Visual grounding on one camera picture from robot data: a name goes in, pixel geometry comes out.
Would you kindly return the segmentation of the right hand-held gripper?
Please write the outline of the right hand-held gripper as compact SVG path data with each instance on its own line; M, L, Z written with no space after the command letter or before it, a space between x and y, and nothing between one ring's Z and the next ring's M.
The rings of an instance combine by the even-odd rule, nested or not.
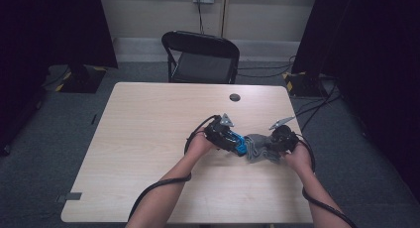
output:
M270 129L271 148L277 152L293 152L296 144L299 142L296 134L286 125L293 117L287 117L277 120Z

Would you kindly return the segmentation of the grey knitted cloth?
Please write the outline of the grey knitted cloth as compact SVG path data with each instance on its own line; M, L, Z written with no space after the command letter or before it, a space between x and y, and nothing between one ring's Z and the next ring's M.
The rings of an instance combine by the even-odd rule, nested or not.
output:
M250 163L256 163L261 160L268 160L278 164L280 155L270 148L271 141L268 136L261 134L249 134L245 136L247 147L247 159Z

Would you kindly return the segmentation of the black folding chair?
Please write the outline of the black folding chair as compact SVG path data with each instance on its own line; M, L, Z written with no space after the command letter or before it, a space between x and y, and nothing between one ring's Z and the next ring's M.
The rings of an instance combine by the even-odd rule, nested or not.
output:
M167 53L168 81L233 84L240 51L224 38L171 31L161 37Z

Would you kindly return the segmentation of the person's left hand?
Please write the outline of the person's left hand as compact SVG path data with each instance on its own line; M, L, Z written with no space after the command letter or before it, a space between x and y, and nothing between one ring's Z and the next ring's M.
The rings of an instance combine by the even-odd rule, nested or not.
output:
M189 158L200 159L214 148L215 145L207 140L205 133L199 132L190 142L186 156Z

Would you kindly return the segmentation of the black stand base yellow stripes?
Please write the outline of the black stand base yellow stripes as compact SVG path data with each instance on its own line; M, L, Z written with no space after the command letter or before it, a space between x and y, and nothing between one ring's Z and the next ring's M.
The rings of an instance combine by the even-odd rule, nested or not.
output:
M86 65L85 72L75 73L67 64L52 65L42 87L61 93L94 94L107 70L104 67Z
M319 77L312 77L306 72L282 75L286 89L291 96L296 97L325 97L327 92Z

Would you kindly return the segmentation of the person's right hand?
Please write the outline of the person's right hand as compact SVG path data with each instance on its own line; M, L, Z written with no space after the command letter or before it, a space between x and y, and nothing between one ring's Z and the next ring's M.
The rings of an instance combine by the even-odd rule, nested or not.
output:
M310 154L302 143L298 143L294 151L291 154L285 154L284 158L297 174L312 172Z

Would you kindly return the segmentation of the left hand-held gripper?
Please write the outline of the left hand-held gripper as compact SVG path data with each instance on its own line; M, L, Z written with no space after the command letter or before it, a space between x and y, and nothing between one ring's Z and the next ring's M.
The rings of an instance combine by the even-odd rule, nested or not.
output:
M231 130L233 126L233 122L226 113L222 116L216 115L215 119L204 129L206 139L219 149L234 152L237 146L237 138Z

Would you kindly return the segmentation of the black curtain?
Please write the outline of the black curtain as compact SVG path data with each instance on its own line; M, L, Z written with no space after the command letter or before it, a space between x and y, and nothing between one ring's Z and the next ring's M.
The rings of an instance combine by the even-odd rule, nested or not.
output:
M52 65L118 66L101 0L0 0L0 156L45 92Z
M420 0L315 0L292 70L337 77L420 202Z

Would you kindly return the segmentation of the grey tape piece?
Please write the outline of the grey tape piece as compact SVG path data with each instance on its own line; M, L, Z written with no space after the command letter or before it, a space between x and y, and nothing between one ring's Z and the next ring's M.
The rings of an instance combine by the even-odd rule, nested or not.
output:
M56 199L58 203L66 203L68 200L79 200L81 198L81 192L69 192L67 194L59 195Z

